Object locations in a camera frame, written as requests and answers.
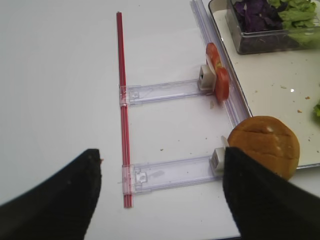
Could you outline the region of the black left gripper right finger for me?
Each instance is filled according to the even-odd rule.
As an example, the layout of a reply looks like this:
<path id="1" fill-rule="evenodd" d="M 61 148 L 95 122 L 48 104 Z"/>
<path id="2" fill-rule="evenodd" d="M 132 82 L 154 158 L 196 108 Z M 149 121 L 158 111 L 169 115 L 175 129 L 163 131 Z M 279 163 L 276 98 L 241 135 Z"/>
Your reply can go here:
<path id="1" fill-rule="evenodd" d="M 242 240 L 318 240 L 320 199 L 236 147 L 225 150 L 223 192 Z"/>

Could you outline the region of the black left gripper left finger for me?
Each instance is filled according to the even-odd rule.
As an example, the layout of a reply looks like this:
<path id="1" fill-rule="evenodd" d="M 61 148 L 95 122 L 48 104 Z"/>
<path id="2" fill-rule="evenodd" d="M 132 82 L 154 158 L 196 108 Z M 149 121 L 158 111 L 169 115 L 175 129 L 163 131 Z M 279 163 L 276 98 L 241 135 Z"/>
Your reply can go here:
<path id="1" fill-rule="evenodd" d="M 0 207 L 2 240 L 83 240 L 102 187 L 98 149 Z"/>

